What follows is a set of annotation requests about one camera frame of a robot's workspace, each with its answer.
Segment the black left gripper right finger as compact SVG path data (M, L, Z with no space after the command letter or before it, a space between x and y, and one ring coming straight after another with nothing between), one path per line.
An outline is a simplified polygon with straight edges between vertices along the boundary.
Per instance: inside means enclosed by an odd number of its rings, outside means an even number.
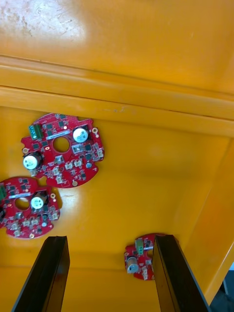
M173 235L155 236L153 272L162 312L211 310Z

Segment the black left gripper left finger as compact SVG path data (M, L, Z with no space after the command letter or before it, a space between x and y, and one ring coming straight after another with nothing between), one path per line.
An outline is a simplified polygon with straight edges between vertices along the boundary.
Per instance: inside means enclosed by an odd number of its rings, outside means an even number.
M60 312L70 267L66 236L50 236L29 272L13 312Z

